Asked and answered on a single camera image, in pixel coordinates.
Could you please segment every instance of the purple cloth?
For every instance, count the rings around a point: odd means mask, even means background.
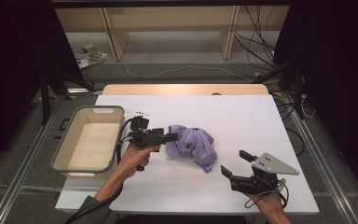
[[[202,129],[187,128],[175,124],[170,133],[178,133],[178,140],[166,144],[167,154],[172,157],[195,160],[205,173],[212,170],[217,154],[212,146],[213,138]]]

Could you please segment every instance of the plastic tub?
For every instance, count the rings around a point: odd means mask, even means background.
[[[105,178],[115,164],[123,120],[124,109],[118,105],[79,107],[51,160],[52,168],[68,177]]]

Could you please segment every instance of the cabinet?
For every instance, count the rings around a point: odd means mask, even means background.
[[[121,60],[130,32],[216,31],[229,59],[236,31],[280,31],[289,6],[57,8],[66,33],[106,33],[113,57]]]

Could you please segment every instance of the cable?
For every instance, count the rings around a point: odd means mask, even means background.
[[[302,143],[302,148],[301,148],[301,150],[299,151],[299,152],[297,152],[296,153],[296,156],[301,156],[301,154],[303,154],[303,152],[304,152],[304,150],[305,150],[305,141],[304,141],[304,138],[299,134],[299,133],[297,133],[296,131],[294,131],[293,129],[290,129],[290,128],[284,128],[284,129],[286,129],[286,131],[289,131],[289,132],[291,132],[291,133],[294,133],[295,135],[297,135],[298,136],[298,138],[301,140],[301,143]]]
[[[284,185],[284,188],[286,189],[286,195],[287,197],[284,198],[283,195],[280,193],[279,196],[281,197],[282,201],[283,201],[283,205],[282,207],[285,208],[287,206],[287,204],[289,203],[289,188],[287,188],[286,185]]]
[[[307,118],[309,118],[309,119],[312,119],[312,118],[315,116],[316,110],[315,110],[315,109],[313,110],[312,115],[308,115],[308,114],[305,112],[305,110],[304,110],[304,101],[305,101],[306,98],[307,98],[307,97],[304,97],[304,98],[302,99],[302,101],[301,101],[301,109],[302,109],[303,114],[304,114],[305,117],[307,117]]]
[[[282,121],[286,120],[287,117],[289,117],[289,115],[295,110],[295,108],[293,107],[292,110],[290,110],[290,112],[282,119]]]
[[[152,75],[152,76],[139,76],[139,75],[134,75],[130,72],[129,70],[129,67],[127,66],[126,63],[124,63],[123,61],[121,61],[124,66],[126,67],[126,71],[127,71],[127,74],[130,76],[130,77],[143,77],[143,78],[154,78],[154,77],[160,77],[164,74],[167,74],[167,73],[171,73],[171,72],[177,72],[177,71],[181,71],[181,70],[185,70],[185,69],[191,69],[191,68],[196,68],[196,69],[205,69],[205,70],[217,70],[217,71],[223,71],[225,73],[228,73],[232,76],[235,76],[235,77],[241,77],[249,82],[253,82],[251,79],[247,78],[247,77],[243,77],[241,75],[238,75],[238,74],[235,74],[235,73],[231,73],[225,69],[222,69],[222,68],[208,68],[208,67],[201,67],[201,66],[186,66],[186,67],[181,67],[181,68],[176,68],[176,69],[172,69],[172,70],[167,70],[167,71],[164,71],[164,72],[161,72],[161,73],[158,73],[156,75]],[[278,82],[279,80],[273,80],[273,81],[268,81],[268,82],[264,82],[264,83],[274,83],[274,82]]]
[[[283,113],[284,111],[286,111],[287,105],[289,105],[289,104],[285,103],[285,102],[282,101],[282,100],[278,100],[278,99],[275,99],[275,98],[273,98],[273,99],[274,99],[275,103],[279,103],[279,104],[280,104],[280,105],[277,105],[277,108],[278,108],[278,111],[279,111],[280,114]],[[279,107],[281,107],[281,106],[284,106],[284,109],[283,109],[283,110],[279,110]]]
[[[249,199],[246,203],[245,203],[245,208],[251,208],[253,207],[255,204],[257,204],[260,200],[262,200],[264,198],[264,196],[270,194],[270,193],[277,193],[278,191],[275,190],[267,190],[264,192],[261,192],[259,194],[256,194],[255,196],[260,197],[259,199],[257,199],[257,201],[253,202],[251,205],[247,205],[249,202],[252,201],[252,199]]]
[[[84,75],[84,74],[83,74],[83,77],[87,77],[89,79],[89,82],[91,83],[91,85],[95,85],[95,82],[92,80],[91,77]]]
[[[259,67],[259,66],[254,65],[253,63],[251,63],[251,61],[250,61],[250,59],[249,59],[249,53],[251,53],[251,54],[254,55],[256,58],[258,58],[259,60],[263,61],[263,63],[266,63],[266,64],[268,64],[268,65],[271,66],[271,67],[274,67],[273,64],[271,64],[271,63],[267,62],[266,60],[262,59],[260,56],[258,56],[256,53],[254,53],[253,51],[251,51],[251,50],[249,49],[251,42],[249,42],[248,47],[246,47],[245,45],[243,45],[243,44],[240,42],[240,40],[237,38],[236,35],[234,35],[234,37],[235,37],[235,39],[238,41],[238,43],[240,44],[240,46],[241,46],[243,49],[246,49],[246,54],[247,54],[247,58],[248,58],[249,64],[251,64],[251,65],[253,65],[254,67],[257,67],[257,68],[266,69],[266,70],[271,70],[271,69],[269,69],[269,68]]]
[[[82,56],[80,58],[76,58],[76,60],[79,61],[79,60],[82,60],[84,58],[88,59],[89,65],[86,66],[86,67],[83,67],[83,68],[88,68],[88,67],[91,67],[91,66],[94,66],[94,65],[97,65],[97,64],[100,64],[100,63],[104,62],[104,55],[101,52],[92,52],[92,54],[86,54],[86,55],[84,55],[84,56]]]
[[[249,222],[246,222],[247,224],[252,224],[252,222],[255,221],[255,216],[252,217],[252,219]]]
[[[65,224],[69,224],[74,222],[75,220],[77,220],[80,217],[83,217],[84,215],[86,215],[87,213],[94,211],[104,205],[107,205],[109,203],[111,203],[112,201],[114,201],[120,194],[121,191],[123,190],[123,185],[120,186],[120,188],[118,189],[118,191],[115,193],[115,195],[113,195],[112,197],[103,200],[102,202],[99,203],[95,203],[92,206],[89,206],[85,209],[82,209],[81,211],[78,211],[77,213],[75,213],[73,216],[71,216],[68,220],[66,220]]]
[[[263,43],[258,42],[257,40],[253,40],[253,39],[251,39],[251,38],[248,38],[248,37],[245,37],[245,36],[243,36],[243,35],[240,35],[237,31],[235,32],[235,35],[239,36],[239,37],[242,38],[242,39],[245,39],[245,40],[248,40],[248,41],[252,41],[252,42],[254,42],[254,43],[258,44],[258,45],[264,45]],[[269,48],[269,49],[275,49],[273,46],[267,46],[267,48]]]
[[[267,25],[268,25],[268,20],[269,20],[269,16],[271,15],[271,13],[272,13],[272,10],[273,10],[273,7],[271,8],[271,11],[269,12],[269,14],[268,14],[268,17],[267,17]],[[260,28],[260,6],[257,6],[257,21],[255,22],[255,20],[254,20],[254,18],[252,17],[252,15],[251,15],[251,13],[250,13],[250,11],[249,11],[249,8],[246,6],[246,11],[248,12],[248,15],[249,15],[249,17],[250,17],[250,19],[251,19],[251,21],[252,21],[252,24],[253,24],[253,26],[254,26],[254,33],[252,34],[252,38],[251,39],[253,39],[253,37],[255,36],[255,34],[257,34],[258,35],[258,37],[261,39],[261,42],[263,43],[262,45],[263,45],[263,48],[264,48],[264,51],[266,52],[266,54],[267,54],[267,57],[268,57],[268,59],[269,59],[269,61],[270,61],[270,65],[272,66],[272,67],[276,67],[276,64],[273,62],[273,60],[271,59],[271,58],[273,58],[273,55],[272,55],[272,53],[271,53],[271,51],[269,51],[269,48],[266,48],[266,46],[269,46],[269,47],[272,47],[272,45],[270,45],[270,43],[268,43],[266,40],[265,40],[265,38],[262,36],[262,34],[261,34],[261,32],[260,32],[260,30],[261,30],[261,28]]]

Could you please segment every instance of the metal frame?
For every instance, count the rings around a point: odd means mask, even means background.
[[[285,92],[283,94],[283,97],[286,99],[286,102],[293,102],[293,99],[289,93]],[[324,183],[328,191],[330,192],[331,197],[336,203],[337,209],[341,214],[342,219],[347,224],[358,223],[358,217],[354,212],[354,209],[350,201],[348,200],[348,197],[345,195],[344,190],[338,184],[338,181],[334,177],[334,174],[330,169],[327,161],[324,159],[321,150],[313,139],[313,136],[310,133],[307,124],[296,113],[292,114],[292,118],[307,144],[309,153],[312,156],[316,164],[316,168],[318,168],[318,171],[321,174],[322,179],[324,180]]]
[[[27,175],[29,174],[34,160],[42,147],[47,133],[51,127],[51,123],[54,119],[55,114],[57,113],[58,109],[60,108],[62,102],[64,100],[64,96],[57,96],[54,100],[54,104],[52,107],[52,113],[49,119],[46,121],[44,125],[41,126],[39,132],[34,139],[25,159],[23,160],[18,172],[14,176],[12,182],[7,188],[5,195],[2,197],[0,201],[0,223],[4,223],[8,213],[10,212],[13,203],[16,201],[17,195],[20,192],[21,186],[24,183]]]

